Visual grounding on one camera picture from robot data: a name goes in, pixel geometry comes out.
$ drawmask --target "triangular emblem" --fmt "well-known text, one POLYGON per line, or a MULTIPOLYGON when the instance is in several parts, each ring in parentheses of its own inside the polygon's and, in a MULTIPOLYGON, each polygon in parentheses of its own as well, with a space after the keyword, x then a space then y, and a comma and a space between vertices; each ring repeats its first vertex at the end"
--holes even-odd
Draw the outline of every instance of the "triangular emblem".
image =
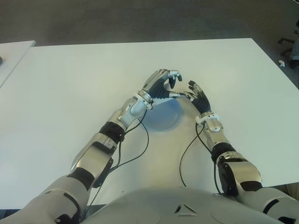
POLYGON ((197 211, 185 203, 180 203, 174 213, 177 216, 197 216, 197 211))

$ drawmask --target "white table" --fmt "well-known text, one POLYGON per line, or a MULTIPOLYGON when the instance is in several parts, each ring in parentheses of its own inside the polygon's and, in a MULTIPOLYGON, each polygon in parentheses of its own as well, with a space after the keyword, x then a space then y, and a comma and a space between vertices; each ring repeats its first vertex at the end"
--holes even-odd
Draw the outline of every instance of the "white table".
MULTIPOLYGON (((0 209, 22 208, 67 174, 85 143, 159 68, 181 72, 177 90, 190 79, 202 87, 226 137, 265 186, 299 180, 299 91, 252 39, 34 47, 0 89, 0 209)), ((198 113, 187 100, 180 104, 179 125, 151 131, 146 154, 109 175, 94 204, 182 186, 178 163, 198 113)), ((122 161, 145 145, 138 127, 122 144, 122 161)), ((198 140, 182 170, 187 186, 215 192, 213 163, 198 140)))
POLYGON ((33 47, 34 44, 35 41, 0 44, 0 57, 3 60, 2 64, 0 64, 0 87, 4 84, 5 80, 26 54, 28 49, 33 47))

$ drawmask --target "floor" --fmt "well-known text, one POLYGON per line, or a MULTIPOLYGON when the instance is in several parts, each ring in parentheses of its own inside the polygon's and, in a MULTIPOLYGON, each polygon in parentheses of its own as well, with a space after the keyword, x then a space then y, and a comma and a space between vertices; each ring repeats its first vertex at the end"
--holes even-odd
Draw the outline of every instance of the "floor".
MULTIPOLYGON (((297 39, 292 0, 1 0, 0 42, 37 46, 253 38, 276 63, 297 39)), ((299 88, 299 70, 282 71, 299 88)))

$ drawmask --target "robotic arm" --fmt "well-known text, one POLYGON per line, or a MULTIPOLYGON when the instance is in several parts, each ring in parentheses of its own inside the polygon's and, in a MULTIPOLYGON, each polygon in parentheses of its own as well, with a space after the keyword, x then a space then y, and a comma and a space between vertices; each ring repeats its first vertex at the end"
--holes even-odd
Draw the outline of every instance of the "robotic arm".
POLYGON ((185 95, 200 112, 195 120, 198 125, 204 125, 224 194, 283 223, 299 223, 299 202, 277 189, 263 188, 258 169, 236 152, 224 136, 219 116, 212 113, 203 90, 194 81, 189 82, 189 89, 192 92, 185 95))
POLYGON ((117 144, 124 140, 127 128, 152 109, 154 98, 176 98, 182 93, 167 91, 164 82, 168 79, 171 88, 176 78, 182 81, 176 70, 160 69, 145 82, 143 88, 127 100, 108 119, 75 158, 70 174, 54 181, 44 192, 29 202, 22 210, 0 221, 1 224, 69 224, 79 223, 87 205, 91 188, 99 187, 113 164, 112 155, 117 144))

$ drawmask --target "black wire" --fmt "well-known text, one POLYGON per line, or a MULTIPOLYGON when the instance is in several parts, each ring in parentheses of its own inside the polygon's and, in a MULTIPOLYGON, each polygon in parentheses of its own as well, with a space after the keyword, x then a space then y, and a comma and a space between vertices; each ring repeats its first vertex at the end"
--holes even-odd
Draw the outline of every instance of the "black wire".
MULTIPOLYGON (((115 167, 112 167, 112 168, 110 169, 109 174, 110 174, 111 172, 113 172, 114 170, 116 170, 118 167, 120 167, 120 166, 122 166, 122 165, 125 165, 126 163, 131 162, 131 161, 133 161, 133 160, 139 158, 139 157, 142 156, 142 155, 145 153, 145 151, 148 149, 149 142, 150 142, 150 137, 149 137, 148 130, 146 129, 146 127, 145 127, 144 124, 142 123, 142 121, 143 121, 143 119, 144 119, 144 117, 145 117, 145 115, 146 115, 146 112, 147 112, 147 110, 145 111, 145 113, 144 113, 143 117, 141 118, 141 120, 138 119, 138 120, 139 120, 139 123, 138 123, 135 127, 129 129, 129 130, 125 133, 125 135, 128 134, 130 131, 133 131, 133 130, 134 130, 135 128, 137 128, 140 124, 142 124, 142 126, 144 127, 144 129, 145 129, 145 131, 146 131, 147 137, 148 137, 148 142, 147 142, 147 145, 146 145, 145 150, 144 150, 139 156, 137 156, 137 157, 135 157, 135 158, 133 158, 133 159, 127 161, 127 162, 124 162, 124 163, 122 163, 122 164, 120 165, 120 162, 121 162, 121 142, 120 142, 120 144, 119 144, 119 146, 118 146, 118 155, 119 155, 119 156, 118 156, 117 164, 116 164, 115 167)), ((84 214, 83 214, 83 218, 85 218, 85 216, 87 215, 87 212, 89 211, 91 205, 93 204, 94 200, 95 200, 96 197, 98 196, 101 187, 102 187, 102 185, 99 186, 99 189, 98 189, 97 193, 95 194, 95 196, 94 196, 92 202, 90 203, 88 209, 86 209, 86 211, 84 212, 84 214)))
POLYGON ((136 125, 135 127, 132 127, 130 130, 128 130, 127 132, 126 132, 126 134, 128 134, 130 131, 133 131, 135 128, 137 128, 140 124, 141 124, 141 122, 143 121, 143 119, 144 119, 144 117, 145 117, 145 115, 146 115, 146 112, 147 112, 147 110, 144 112, 144 115, 143 115, 143 117, 141 118, 141 120, 139 120, 139 123, 138 123, 138 125, 136 125))
POLYGON ((146 152, 146 150, 148 149, 149 142, 150 142, 149 132, 148 132, 148 130, 146 129, 146 127, 144 126, 144 124, 143 124, 142 122, 140 122, 140 124, 142 124, 142 126, 144 127, 144 129, 145 129, 145 131, 146 131, 146 134, 147 134, 147 138, 148 138, 148 142, 147 142, 147 144, 146 144, 146 147, 145 147, 144 151, 143 151, 139 156, 137 156, 137 157, 135 157, 135 158, 133 158, 133 159, 131 159, 131 160, 129 160, 129 161, 126 161, 126 162, 122 163, 121 165, 119 165, 118 167, 115 167, 114 169, 111 169, 110 172, 113 172, 113 171, 115 171, 117 168, 119 168, 119 167, 121 167, 121 166, 123 166, 123 165, 125 165, 125 164, 127 164, 127 163, 129 163, 129 162, 131 162, 131 161, 133 161, 133 160, 138 159, 138 158, 139 158, 140 156, 142 156, 142 155, 146 152))
POLYGON ((86 209, 86 210, 85 210, 85 212, 84 212, 84 214, 82 215, 82 217, 83 217, 84 219, 86 218, 87 212, 89 211, 89 209, 90 209, 91 205, 93 204, 93 202, 94 202, 95 198, 98 196, 98 194, 99 194, 99 192, 100 192, 100 189, 101 189, 101 187, 102 187, 102 185, 100 185, 100 186, 99 186, 99 189, 98 189, 97 193, 95 194, 95 196, 94 196, 94 198, 93 198, 92 202, 90 203, 90 205, 89 205, 88 209, 86 209))
MULTIPOLYGON (((137 128, 140 124, 142 124, 142 121, 143 121, 143 119, 144 119, 144 117, 145 117, 145 115, 146 115, 146 112, 147 112, 147 110, 144 112, 144 115, 143 115, 143 117, 141 118, 141 120, 139 120, 139 123, 135 126, 135 127, 132 127, 131 129, 129 129, 126 133, 125 133, 125 135, 126 134, 128 134, 130 131, 133 131, 135 128, 137 128)), ((119 164, 120 164, 120 162, 121 162, 121 142, 120 142, 120 144, 119 144, 119 146, 118 146, 118 161, 117 161, 117 164, 114 166, 114 167, 112 167, 111 169, 110 169, 110 171, 114 171, 116 168, 118 168, 119 167, 119 164)))
POLYGON ((120 141, 120 144, 118 146, 118 161, 117 161, 116 167, 119 166, 120 162, 121 162, 121 141, 120 141))
POLYGON ((200 138, 200 133, 198 134, 198 130, 197 130, 197 124, 195 124, 195 131, 196 131, 196 134, 197 134, 197 137, 199 138, 199 140, 201 141, 201 143, 204 145, 204 147, 206 147, 207 151, 209 152, 209 154, 212 155, 210 149, 205 145, 205 143, 201 140, 200 138))
MULTIPOLYGON (((196 131, 196 134, 197 134, 199 140, 201 141, 201 143, 204 145, 204 147, 206 147, 206 149, 208 150, 208 152, 212 155, 212 153, 209 150, 209 148, 206 146, 206 144, 202 141, 201 137, 199 136, 200 133, 198 134, 197 126, 195 127, 195 131, 196 131)), ((218 193, 221 195, 221 192, 220 192, 220 190, 218 188, 218 184, 217 184, 217 180, 216 180, 216 164, 215 163, 214 163, 214 182, 215 182, 215 185, 216 185, 218 193)))
POLYGON ((195 138, 189 143, 189 145, 188 145, 187 148, 185 149, 185 151, 184 151, 184 153, 183 153, 183 155, 182 155, 182 157, 181 157, 181 160, 180 160, 180 162, 179 162, 179 175, 180 175, 180 177, 181 177, 181 181, 182 181, 182 183, 183 183, 183 185, 184 185, 185 187, 186 187, 186 184, 185 184, 185 182, 184 182, 184 180, 183 180, 183 177, 182 177, 182 170, 181 170, 183 157, 184 157, 184 155, 186 154, 186 152, 187 152, 188 148, 190 147, 190 145, 196 140, 196 138, 200 135, 200 133, 199 133, 199 134, 196 133, 197 135, 196 135, 195 138))
POLYGON ((216 164, 215 163, 214 163, 214 181, 215 181, 217 191, 221 195, 221 192, 219 191, 219 188, 218 188, 218 185, 217 185, 217 180, 216 180, 216 164))

